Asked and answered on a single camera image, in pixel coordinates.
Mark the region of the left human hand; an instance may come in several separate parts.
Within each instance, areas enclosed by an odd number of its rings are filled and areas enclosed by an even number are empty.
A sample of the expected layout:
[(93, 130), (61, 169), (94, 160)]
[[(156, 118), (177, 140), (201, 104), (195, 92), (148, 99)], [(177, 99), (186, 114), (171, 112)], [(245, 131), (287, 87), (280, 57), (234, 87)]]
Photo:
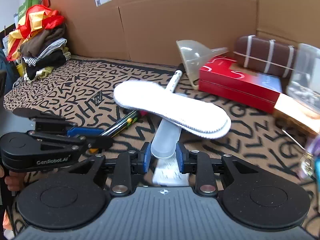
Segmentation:
[(5, 184), (8, 190), (11, 192), (18, 192), (24, 188), (24, 179), (27, 175), (26, 173), (16, 173), (10, 171), (8, 175), (5, 175), (4, 168), (1, 167), (0, 172), (1, 178), (4, 178)]

